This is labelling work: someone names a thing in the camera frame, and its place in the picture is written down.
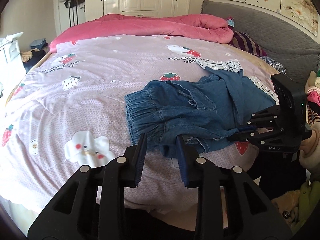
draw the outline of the lace trim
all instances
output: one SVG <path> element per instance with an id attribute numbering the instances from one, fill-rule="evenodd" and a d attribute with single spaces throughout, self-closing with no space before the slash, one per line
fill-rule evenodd
<path id="1" fill-rule="evenodd" d="M 276 105 L 279 105 L 278 95 L 271 89 L 269 89 L 265 84 L 263 84 L 259 78 L 255 76 L 249 76 L 248 78 L 257 86 L 257 88 L 261 89 L 263 92 L 271 96 L 276 102 Z"/>
<path id="2" fill-rule="evenodd" d="M 237 59 L 230 59 L 228 61 L 213 61 L 196 58 L 195 60 L 203 69 L 205 69 L 205 67 L 208 67 L 213 70 L 224 69 L 236 73 L 240 72 L 240 70 L 243 69 Z"/>

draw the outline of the pink comforter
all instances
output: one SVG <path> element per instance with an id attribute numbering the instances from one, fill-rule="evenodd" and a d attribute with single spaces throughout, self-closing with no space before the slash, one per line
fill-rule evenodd
<path id="1" fill-rule="evenodd" d="M 233 31 L 226 20 L 208 14 L 191 14 L 169 18 L 139 18 L 120 14 L 108 14 L 100 19 L 67 29 L 50 44 L 50 52 L 57 52 L 57 45 L 64 42 L 114 35 L 169 35 L 192 39 L 228 43 Z"/>

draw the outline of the headboard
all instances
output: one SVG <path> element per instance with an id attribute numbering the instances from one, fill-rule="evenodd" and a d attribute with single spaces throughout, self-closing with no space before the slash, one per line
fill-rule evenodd
<path id="1" fill-rule="evenodd" d="M 303 31 L 273 15 L 229 3 L 204 0 L 202 14 L 232 17 L 234 30 L 247 33 L 268 56 L 287 68 L 287 75 L 301 87 L 310 71 L 317 70 L 320 44 Z"/>

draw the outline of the blue denim clothing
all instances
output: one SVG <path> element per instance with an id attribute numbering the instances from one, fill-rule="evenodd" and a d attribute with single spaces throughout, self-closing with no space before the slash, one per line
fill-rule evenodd
<path id="1" fill-rule="evenodd" d="M 238 131 L 251 114 L 275 104 L 274 100 L 243 76 L 243 70 L 211 70 L 198 82 L 151 81 L 125 96 L 129 133 L 133 144 L 140 134 L 148 137 L 148 149 L 159 147 L 175 157 L 175 140 L 183 135 L 198 153 L 223 149 L 226 137 Z"/>

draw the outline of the pink cloth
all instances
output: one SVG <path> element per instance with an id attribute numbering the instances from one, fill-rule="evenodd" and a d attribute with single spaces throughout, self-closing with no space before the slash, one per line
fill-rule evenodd
<path id="1" fill-rule="evenodd" d="M 308 101 L 316 103 L 318 106 L 320 106 L 320 96 L 316 91 L 311 91 L 311 93 L 308 95 Z"/>
<path id="2" fill-rule="evenodd" d="M 108 14 L 100 19 L 67 29 L 50 44 L 50 52 L 57 52 L 57 45 L 71 41 L 109 37 L 114 35 L 170 35 L 192 39 L 228 43 L 233 31 L 226 20 L 208 14 L 191 14 L 169 18 L 139 18 L 120 14 Z"/>

